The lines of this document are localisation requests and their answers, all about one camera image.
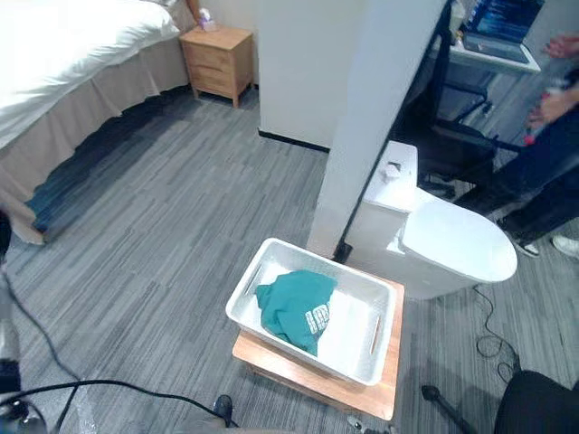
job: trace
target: power cord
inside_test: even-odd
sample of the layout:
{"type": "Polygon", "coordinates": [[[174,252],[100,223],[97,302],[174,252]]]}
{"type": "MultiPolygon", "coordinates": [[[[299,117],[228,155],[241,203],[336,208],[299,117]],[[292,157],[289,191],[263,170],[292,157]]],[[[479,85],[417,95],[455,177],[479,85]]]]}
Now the power cord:
{"type": "MultiPolygon", "coordinates": [[[[68,375],[70,375],[70,377],[72,377],[74,380],[79,382],[81,380],[80,376],[77,375],[71,368],[69,368],[66,364],[64,364],[61,361],[60,357],[58,356],[58,353],[56,352],[56,348],[54,347],[54,343],[52,342],[52,339],[48,336],[48,333],[46,332],[46,330],[44,330],[44,327],[38,322],[38,320],[30,312],[28,312],[28,309],[26,309],[26,307],[24,307],[23,303],[16,296],[16,293],[14,292],[14,288],[12,286],[12,281],[8,277],[8,273],[5,270],[5,264],[2,264],[2,277],[4,278],[6,287],[8,288],[8,294],[10,295],[10,298],[12,299],[12,301],[14,302],[16,307],[18,307],[18,310],[20,310],[20,312],[22,312],[22,314],[36,327],[36,329],[43,336],[44,341],[48,345],[48,349],[51,353],[52,359],[54,360],[56,365],[63,372],[67,373],[68,375]]],[[[66,414],[68,413],[69,408],[71,407],[72,400],[74,399],[74,395],[76,394],[77,390],[78,390],[77,388],[74,388],[72,390],[71,394],[69,395],[69,398],[66,401],[66,404],[64,405],[64,408],[62,409],[62,412],[61,412],[59,418],[56,420],[56,424],[54,425],[54,428],[51,431],[52,434],[59,434],[59,432],[61,432],[62,424],[64,422],[64,419],[66,418],[66,414]]],[[[40,413],[40,411],[35,407],[33,407],[33,408],[38,413],[39,418],[41,420],[44,420],[44,416],[40,413]]]]}
{"type": "Polygon", "coordinates": [[[487,330],[487,332],[489,334],[484,335],[484,336],[480,336],[479,338],[477,338],[477,353],[485,359],[492,359],[492,358],[498,356],[498,354],[503,349],[503,346],[508,347],[510,349],[510,352],[513,355],[513,363],[508,364],[506,362],[499,362],[497,364],[497,375],[500,377],[500,379],[503,382],[508,383],[509,378],[504,374],[504,371],[508,370],[510,377],[512,377],[515,373],[520,372],[520,370],[521,370],[520,357],[518,356],[517,351],[515,351],[515,348],[513,347],[513,345],[511,345],[507,339],[505,339],[504,337],[493,332],[489,327],[490,318],[492,317],[492,314],[495,312],[495,305],[493,304],[493,302],[490,300],[490,298],[488,298],[482,292],[480,292],[478,290],[478,287],[474,287],[473,290],[477,294],[479,294],[481,297],[483,297],[485,300],[487,300],[487,302],[490,305],[490,312],[487,314],[487,318],[485,319],[485,323],[484,323],[484,328],[485,328],[485,330],[487,330]],[[489,351],[487,351],[487,352],[483,351],[481,344],[483,342],[487,342],[487,341],[498,342],[498,345],[496,345],[496,348],[497,348],[496,351],[490,351],[490,352],[489,351]]]}
{"type": "Polygon", "coordinates": [[[146,395],[154,396],[156,398],[166,398],[166,399],[170,399],[170,400],[187,402],[187,403],[194,405],[195,407],[197,407],[201,410],[207,411],[208,413],[214,415],[217,418],[220,418],[220,419],[223,418],[220,414],[214,412],[213,410],[208,409],[202,403],[195,401],[195,400],[192,400],[190,398],[187,398],[186,396],[174,395],[171,393],[152,392],[152,391],[149,391],[149,390],[144,389],[142,387],[136,386],[135,384],[131,384],[129,382],[121,382],[118,380],[82,380],[79,382],[64,382],[61,384],[53,384],[51,386],[38,387],[36,389],[30,389],[28,391],[22,391],[22,392],[16,393],[15,395],[11,396],[10,398],[7,398],[7,399],[1,401],[0,407],[2,407],[4,405],[11,404],[11,403],[16,402],[16,401],[19,401],[21,398],[23,398],[25,396],[35,395],[36,393],[58,391],[60,389],[80,388],[83,386],[91,386],[91,385],[96,385],[96,384],[107,384],[107,385],[121,386],[121,387],[126,387],[128,389],[132,389],[133,391],[145,393],[146,395]]]}
{"type": "MultiPolygon", "coordinates": [[[[10,298],[14,301],[14,303],[16,304],[16,306],[18,307],[18,309],[24,314],[24,316],[26,316],[26,318],[33,323],[33,325],[40,331],[41,335],[44,337],[44,340],[46,341],[46,344],[48,344],[48,347],[50,349],[50,353],[52,356],[52,359],[54,360],[54,362],[67,374],[70,375],[70,377],[74,378],[76,380],[76,382],[67,382],[67,383],[63,383],[63,384],[54,384],[52,386],[45,386],[45,387],[40,387],[37,389],[31,389],[29,391],[23,391],[23,392],[19,392],[13,396],[11,396],[10,398],[0,402],[0,407],[16,402],[16,401],[20,401],[20,398],[23,398],[25,396],[30,396],[36,393],[41,393],[41,392],[48,392],[48,391],[56,391],[59,389],[70,389],[72,388],[72,392],[69,395],[68,400],[66,401],[66,404],[64,406],[64,409],[62,409],[61,415],[59,416],[59,419],[57,420],[54,428],[52,429],[51,433],[53,434],[58,434],[60,432],[60,429],[62,427],[62,424],[64,422],[64,419],[66,418],[66,414],[71,406],[72,400],[74,399],[74,395],[76,394],[77,390],[82,387],[82,386],[88,386],[88,385],[92,385],[92,384],[111,384],[111,385],[117,385],[117,386],[122,386],[122,387],[126,387],[129,389],[132,389],[134,391],[137,392],[141,392],[141,393],[145,393],[146,395],[150,395],[150,396],[154,396],[157,398],[166,398],[166,399],[173,399],[173,400],[178,400],[178,401],[184,401],[187,402],[191,405],[194,405],[195,407],[201,409],[201,410],[205,410],[208,413],[212,414],[213,416],[223,419],[225,420],[225,422],[227,422],[227,420],[220,414],[216,413],[213,410],[208,409],[207,407],[205,407],[202,403],[192,400],[190,398],[187,398],[185,396],[182,395],[174,395],[174,394],[169,394],[169,393],[159,393],[159,392],[152,392],[149,391],[147,389],[143,389],[142,387],[136,386],[134,384],[128,383],[128,382],[120,382],[117,380],[85,380],[82,381],[80,376],[77,375],[76,373],[74,373],[74,371],[69,368],[68,366],[66,366],[63,362],[61,362],[60,357],[58,356],[58,353],[56,352],[56,349],[54,347],[54,344],[52,342],[52,339],[49,337],[48,333],[46,332],[46,330],[44,330],[44,327],[36,320],[36,318],[34,318],[34,316],[26,309],[26,307],[24,307],[24,305],[22,304],[22,302],[18,299],[18,297],[16,296],[15,292],[14,292],[14,288],[12,286],[12,282],[10,280],[10,278],[8,277],[8,273],[5,270],[5,265],[1,264],[0,267],[2,267],[2,276],[4,278],[5,284],[8,288],[8,292],[10,294],[10,298]]],[[[34,411],[36,411],[36,413],[38,413],[38,416],[40,418],[40,420],[43,422],[44,427],[46,428],[46,421],[44,419],[44,416],[42,415],[42,413],[40,412],[40,410],[31,402],[26,402],[28,403],[33,409],[34,411]]],[[[239,428],[239,425],[237,425],[237,423],[235,423],[233,420],[230,420],[231,424],[236,427],[239,428]]]]}

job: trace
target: white wall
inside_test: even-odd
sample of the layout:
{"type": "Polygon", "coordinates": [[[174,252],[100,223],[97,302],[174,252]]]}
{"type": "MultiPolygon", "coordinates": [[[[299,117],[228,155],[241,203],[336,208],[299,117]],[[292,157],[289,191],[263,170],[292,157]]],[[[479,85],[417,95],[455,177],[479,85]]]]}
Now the white wall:
{"type": "Polygon", "coordinates": [[[228,27],[239,27],[253,32],[253,71],[259,83],[259,58],[257,53],[257,7],[260,0],[200,0],[200,7],[206,7],[214,20],[228,27]]]}
{"type": "Polygon", "coordinates": [[[367,0],[261,0],[261,130],[331,147],[367,0]]]}
{"type": "Polygon", "coordinates": [[[369,0],[308,239],[331,257],[438,21],[444,0],[369,0]]]}

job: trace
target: white plastic basket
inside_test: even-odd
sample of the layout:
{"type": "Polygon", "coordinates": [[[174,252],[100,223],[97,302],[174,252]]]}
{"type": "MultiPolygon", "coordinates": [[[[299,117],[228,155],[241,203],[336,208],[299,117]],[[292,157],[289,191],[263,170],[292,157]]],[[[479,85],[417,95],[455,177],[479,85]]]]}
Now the white plastic basket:
{"type": "Polygon", "coordinates": [[[339,377],[368,386],[382,378],[392,333],[396,293],[384,281],[307,250],[270,238],[263,242],[227,302],[227,316],[240,328],[339,377]],[[261,327],[255,288],[280,274],[306,269],[337,281],[329,302],[330,319],[318,341],[318,357],[261,327]]]}

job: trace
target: laptop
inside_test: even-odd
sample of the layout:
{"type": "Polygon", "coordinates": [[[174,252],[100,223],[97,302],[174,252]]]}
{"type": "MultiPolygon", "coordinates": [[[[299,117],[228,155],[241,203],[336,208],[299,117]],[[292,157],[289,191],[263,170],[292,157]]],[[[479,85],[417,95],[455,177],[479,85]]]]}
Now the laptop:
{"type": "Polygon", "coordinates": [[[466,25],[466,50],[528,63],[521,43],[545,0],[479,0],[466,25]]]}

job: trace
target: toilet lid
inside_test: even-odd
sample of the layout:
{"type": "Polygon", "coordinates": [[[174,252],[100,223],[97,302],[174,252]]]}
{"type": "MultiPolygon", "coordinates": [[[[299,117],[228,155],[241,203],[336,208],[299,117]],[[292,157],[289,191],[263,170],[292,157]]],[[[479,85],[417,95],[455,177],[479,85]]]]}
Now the toilet lid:
{"type": "Polygon", "coordinates": [[[498,282],[517,270],[517,254],[503,231],[475,212],[435,198],[411,212],[404,251],[480,282],[498,282]]]}

